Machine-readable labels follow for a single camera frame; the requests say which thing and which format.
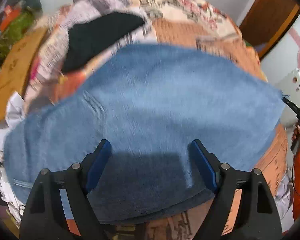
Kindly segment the blue denim pants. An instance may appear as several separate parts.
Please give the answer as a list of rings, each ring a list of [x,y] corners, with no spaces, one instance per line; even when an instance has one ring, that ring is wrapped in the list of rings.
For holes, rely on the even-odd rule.
[[[193,140],[249,171],[270,146],[283,109],[280,90],[225,58],[134,44],[72,96],[19,123],[6,137],[4,168],[25,203],[41,169],[65,170],[107,139],[112,155],[89,202],[101,223],[142,223],[213,197],[189,159]]]

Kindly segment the white appliance with buttons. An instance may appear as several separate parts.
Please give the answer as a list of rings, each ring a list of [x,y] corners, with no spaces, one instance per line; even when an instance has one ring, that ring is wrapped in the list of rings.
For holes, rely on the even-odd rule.
[[[284,97],[300,108],[300,70],[294,69],[279,81],[275,87],[282,91]],[[281,124],[285,128],[290,128],[297,120],[296,113],[288,106],[285,106],[280,118]]]

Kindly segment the brown wooden door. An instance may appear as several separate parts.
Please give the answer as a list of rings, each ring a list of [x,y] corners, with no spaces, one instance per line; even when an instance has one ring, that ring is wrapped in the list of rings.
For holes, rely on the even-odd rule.
[[[239,26],[260,59],[265,57],[300,14],[296,0],[255,0]]]

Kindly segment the white crumpled cloth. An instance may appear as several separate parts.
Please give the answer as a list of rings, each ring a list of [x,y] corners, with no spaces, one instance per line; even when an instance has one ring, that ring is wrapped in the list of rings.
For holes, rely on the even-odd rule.
[[[14,92],[8,100],[4,119],[0,121],[0,163],[4,160],[4,144],[7,135],[24,120],[24,103],[18,92]]]

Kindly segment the brown wooden board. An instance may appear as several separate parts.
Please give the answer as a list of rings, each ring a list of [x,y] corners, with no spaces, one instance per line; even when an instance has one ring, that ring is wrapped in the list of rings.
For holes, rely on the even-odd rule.
[[[0,72],[0,121],[6,115],[6,106],[14,92],[23,96],[29,80],[32,60],[47,33],[47,27],[37,28],[15,43]]]

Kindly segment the newspaper print bed cover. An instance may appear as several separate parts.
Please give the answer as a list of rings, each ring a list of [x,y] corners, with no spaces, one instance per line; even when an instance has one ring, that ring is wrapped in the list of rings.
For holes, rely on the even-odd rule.
[[[121,38],[112,48],[94,56],[83,66],[70,74],[61,74],[61,66],[68,49],[68,29],[75,23],[96,18],[103,8],[123,9],[137,13],[147,13],[147,27]],[[34,29],[47,28],[43,44],[34,54],[30,68],[30,83],[25,90],[24,113],[30,107],[40,109],[35,103],[57,103],[72,95],[93,72],[101,66],[115,50],[135,41],[155,41],[183,47],[197,48],[211,55],[221,56],[232,61],[249,74],[267,81],[260,68],[257,52],[244,44],[241,31],[230,17],[205,0],[73,0],[72,5],[61,7],[52,16],[42,16]],[[275,129],[275,137],[265,154],[256,164],[261,169],[274,197],[283,196],[279,190],[287,186],[287,136],[281,124]],[[23,203],[19,201],[7,180],[5,169],[0,167],[1,198],[8,205],[10,217],[18,228],[23,213]],[[212,199],[171,217],[153,220],[140,225],[116,226],[123,233],[115,233],[114,239],[132,237],[141,233],[144,239],[193,239],[194,233],[203,221]]]

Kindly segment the black folded garment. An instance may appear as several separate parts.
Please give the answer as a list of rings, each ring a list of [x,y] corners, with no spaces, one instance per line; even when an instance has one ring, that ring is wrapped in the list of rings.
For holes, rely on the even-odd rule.
[[[93,57],[144,24],[140,16],[122,12],[112,12],[88,23],[75,24],[68,31],[69,48],[62,73],[79,70]]]

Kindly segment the green patterned box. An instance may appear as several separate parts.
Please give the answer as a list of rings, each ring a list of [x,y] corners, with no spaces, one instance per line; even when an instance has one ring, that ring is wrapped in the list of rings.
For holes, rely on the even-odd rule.
[[[34,15],[31,12],[22,12],[13,20],[0,36],[0,60],[3,60],[10,52],[12,46],[21,40],[28,29],[34,23]]]

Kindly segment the orange box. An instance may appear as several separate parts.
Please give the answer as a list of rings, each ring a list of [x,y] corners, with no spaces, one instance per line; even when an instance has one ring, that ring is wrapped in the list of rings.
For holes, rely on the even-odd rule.
[[[12,10],[8,15],[6,15],[6,17],[2,20],[0,24],[0,31],[3,32],[9,26],[9,24],[20,15],[20,13],[20,9],[15,9]]]

